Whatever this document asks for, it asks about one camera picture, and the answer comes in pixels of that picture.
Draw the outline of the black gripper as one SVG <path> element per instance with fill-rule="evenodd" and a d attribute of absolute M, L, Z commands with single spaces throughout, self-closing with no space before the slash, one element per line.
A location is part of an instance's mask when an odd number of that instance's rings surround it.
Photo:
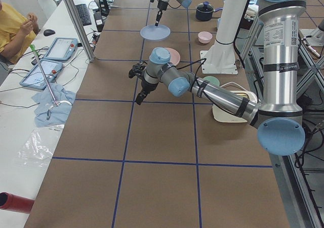
<path fill-rule="evenodd" d="M 154 24 L 155 26 L 159 25 L 163 11 L 165 11 L 167 9 L 168 4 L 169 4 L 169 0 L 157 0 L 157 1 L 158 1 L 157 7 L 159 8 L 159 11 L 156 16 L 156 20 L 155 20 L 155 24 Z"/>
<path fill-rule="evenodd" d="M 132 69 L 129 71 L 128 77 L 132 79 L 135 76 L 141 80 L 142 86 L 142 90 L 138 93 L 135 102 L 138 105 L 141 105 L 147 95 L 157 88 L 158 78 L 155 78 L 147 73 L 145 62 L 137 63 L 132 66 Z"/>

